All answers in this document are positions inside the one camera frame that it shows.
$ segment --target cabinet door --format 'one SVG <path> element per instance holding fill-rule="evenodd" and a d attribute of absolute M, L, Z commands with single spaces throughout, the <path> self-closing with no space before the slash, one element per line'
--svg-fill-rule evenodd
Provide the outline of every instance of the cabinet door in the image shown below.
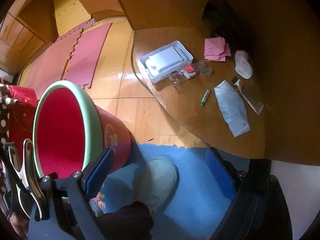
<path fill-rule="evenodd" d="M 10 28 L 10 31 L 8 33 L 7 39 L 5 40 L 5 43 L 13 47 L 22 29 L 23 29 L 23 25 L 17 20 L 14 20 Z"/>
<path fill-rule="evenodd" d="M 0 40 L 4 41 L 7 39 L 11 26 L 14 22 L 14 18 L 7 13 L 5 19 L 3 20 L 1 29 L 0 29 Z"/>
<path fill-rule="evenodd" d="M 29 43 L 33 35 L 34 34 L 31 31 L 29 31 L 26 27 L 24 27 L 18 39 L 16 40 L 13 48 L 15 48 L 19 52 L 22 52 L 22 50 Z"/>
<path fill-rule="evenodd" d="M 27 46 L 22 51 L 22 58 L 26 61 L 44 44 L 37 36 L 33 36 Z"/>

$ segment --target green slipper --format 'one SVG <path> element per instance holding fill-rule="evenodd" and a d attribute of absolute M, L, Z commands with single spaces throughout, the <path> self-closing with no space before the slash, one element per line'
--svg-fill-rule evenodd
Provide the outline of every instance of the green slipper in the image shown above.
<path fill-rule="evenodd" d="M 149 161 L 133 187 L 136 201 L 157 211 L 166 201 L 177 183 L 178 169 L 166 157 Z"/>

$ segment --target green battery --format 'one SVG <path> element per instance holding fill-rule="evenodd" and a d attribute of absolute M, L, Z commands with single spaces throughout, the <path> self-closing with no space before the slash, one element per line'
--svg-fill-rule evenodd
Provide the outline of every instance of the green battery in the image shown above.
<path fill-rule="evenodd" d="M 204 106 L 204 105 L 205 105 L 205 103 L 206 103 L 206 101 L 207 101 L 207 99 L 208 99 L 208 96 L 209 96 L 210 92 L 211 92 L 211 89 L 207 89 L 206 92 L 204 93 L 204 96 L 203 96 L 203 98 L 202 98 L 201 101 L 200 101 L 200 105 L 201 105 L 201 106 Z"/>

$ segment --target white wall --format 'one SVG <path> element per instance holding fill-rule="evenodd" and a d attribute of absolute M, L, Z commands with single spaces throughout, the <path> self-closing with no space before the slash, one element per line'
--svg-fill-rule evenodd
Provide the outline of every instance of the white wall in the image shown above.
<path fill-rule="evenodd" d="M 3 70 L 0 69 L 0 78 L 2 77 L 4 78 L 4 80 L 7 80 L 10 83 L 12 82 L 13 76 L 9 75 L 7 72 L 4 72 Z"/>
<path fill-rule="evenodd" d="M 280 182 L 298 240 L 320 210 L 320 167 L 273 161 L 271 174 Z"/>

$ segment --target wooden table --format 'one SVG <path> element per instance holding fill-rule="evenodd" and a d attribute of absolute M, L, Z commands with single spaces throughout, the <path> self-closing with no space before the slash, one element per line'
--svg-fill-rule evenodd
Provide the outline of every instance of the wooden table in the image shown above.
<path fill-rule="evenodd" d="M 246 104 L 247 116 L 251 130 L 238 137 L 233 137 L 224 121 L 213 88 L 223 80 L 231 83 L 236 76 L 234 57 L 227 57 L 226 62 L 208 62 L 214 73 L 210 77 L 196 76 L 178 87 L 173 87 L 168 79 L 153 84 L 139 58 L 149 52 L 180 41 L 193 55 L 193 62 L 204 58 L 204 39 L 210 36 L 209 28 L 164 27 L 136 31 L 134 38 L 134 55 L 139 70 L 160 104 L 168 113 L 178 120 L 187 130 L 201 140 L 217 149 L 246 158 L 263 158 L 265 150 L 265 116 L 264 110 L 257 115 Z M 254 75 L 245 82 L 258 91 L 260 87 Z M 199 104 L 206 89 L 212 90 L 205 106 Z"/>

